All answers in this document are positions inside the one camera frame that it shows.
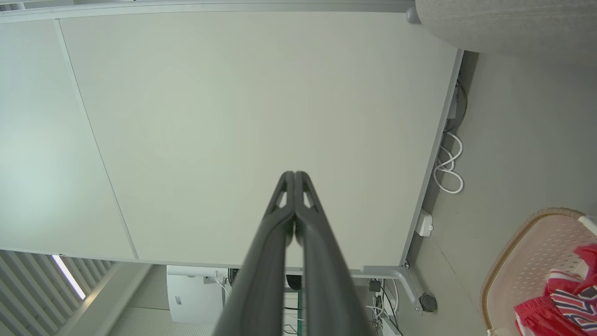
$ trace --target laundry basket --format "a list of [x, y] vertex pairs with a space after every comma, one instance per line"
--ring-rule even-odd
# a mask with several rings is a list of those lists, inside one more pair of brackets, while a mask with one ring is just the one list
[[519, 335], [514, 306], [543, 295], [549, 271], [575, 272], [577, 246], [597, 243], [595, 218], [549, 208], [528, 218], [506, 244], [481, 289], [481, 309], [490, 335]]

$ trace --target linear light fixture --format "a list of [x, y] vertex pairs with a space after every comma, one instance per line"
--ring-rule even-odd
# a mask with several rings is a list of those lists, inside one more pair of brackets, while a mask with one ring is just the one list
[[66, 276], [66, 278], [70, 282], [70, 285], [73, 286], [73, 289], [79, 295], [81, 300], [85, 299], [85, 293], [83, 293], [81, 286], [79, 286], [73, 275], [70, 273], [69, 269], [64, 264], [64, 261], [62, 261], [62, 258], [60, 258], [59, 255], [52, 255], [52, 258], [54, 258], [54, 261], [56, 262], [56, 264], [58, 264], [58, 267], [60, 267], [60, 270], [62, 271], [62, 273], [64, 273], [64, 276]]

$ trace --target gray fabric object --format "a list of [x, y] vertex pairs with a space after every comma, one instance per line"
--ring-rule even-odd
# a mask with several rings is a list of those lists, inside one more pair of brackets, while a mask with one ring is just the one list
[[597, 0], [416, 0], [423, 26], [458, 48], [597, 67]]

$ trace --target gray floor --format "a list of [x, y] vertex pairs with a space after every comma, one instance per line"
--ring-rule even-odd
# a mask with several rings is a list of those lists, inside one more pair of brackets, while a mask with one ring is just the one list
[[464, 77], [455, 171], [465, 188], [450, 195], [430, 184], [423, 208], [435, 229], [414, 239], [409, 257], [439, 310], [418, 316], [399, 290], [404, 335], [486, 335], [481, 286], [524, 220], [545, 207], [597, 214], [597, 70], [473, 54]]

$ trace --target green strip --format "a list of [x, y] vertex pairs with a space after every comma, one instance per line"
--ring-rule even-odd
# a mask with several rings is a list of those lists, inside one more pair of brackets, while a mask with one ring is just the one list
[[[297, 308], [298, 308], [298, 318], [302, 319], [303, 318], [303, 291], [299, 290], [298, 291], [298, 304], [297, 304]], [[297, 333], [298, 336], [302, 336], [303, 335], [303, 321], [298, 320], [297, 321]]]

